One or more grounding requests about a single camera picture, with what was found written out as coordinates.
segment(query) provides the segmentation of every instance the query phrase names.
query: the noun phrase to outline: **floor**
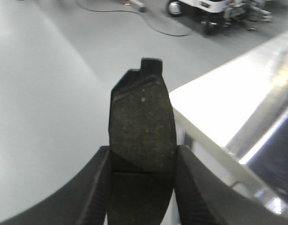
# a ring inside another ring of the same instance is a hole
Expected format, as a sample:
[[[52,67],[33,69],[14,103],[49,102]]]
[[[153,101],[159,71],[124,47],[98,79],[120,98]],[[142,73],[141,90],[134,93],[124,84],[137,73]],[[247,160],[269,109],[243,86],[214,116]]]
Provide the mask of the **floor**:
[[[0,0],[0,221],[59,189],[108,144],[110,90],[142,57],[163,60],[172,91],[288,30],[288,0],[269,2],[274,21],[255,32],[235,26],[211,37],[189,17],[168,17],[166,1],[143,2],[157,29],[192,32],[165,36],[137,15],[89,12],[74,0]]]

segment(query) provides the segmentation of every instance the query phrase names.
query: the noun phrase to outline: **brake pad friction material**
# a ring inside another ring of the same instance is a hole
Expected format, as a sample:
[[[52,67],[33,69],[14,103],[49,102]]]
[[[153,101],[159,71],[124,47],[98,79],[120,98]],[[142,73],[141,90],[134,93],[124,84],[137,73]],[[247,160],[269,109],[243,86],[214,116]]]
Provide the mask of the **brake pad friction material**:
[[[160,60],[143,59],[113,88],[109,134],[114,172],[174,173],[176,130]]]
[[[159,225],[165,215],[174,178],[170,175],[114,173],[108,205],[109,225]]]

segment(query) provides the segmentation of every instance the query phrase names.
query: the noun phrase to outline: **black wheel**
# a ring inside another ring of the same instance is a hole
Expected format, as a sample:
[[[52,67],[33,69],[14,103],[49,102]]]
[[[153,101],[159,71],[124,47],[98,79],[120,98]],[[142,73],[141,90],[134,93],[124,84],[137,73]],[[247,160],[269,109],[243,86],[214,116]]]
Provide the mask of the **black wheel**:
[[[178,0],[169,0],[167,4],[167,11],[171,16],[181,16],[182,9],[181,9],[181,2]]]
[[[202,31],[203,31],[203,35],[211,35],[215,26],[218,25],[217,22],[215,22],[210,15],[206,15],[202,21]]]

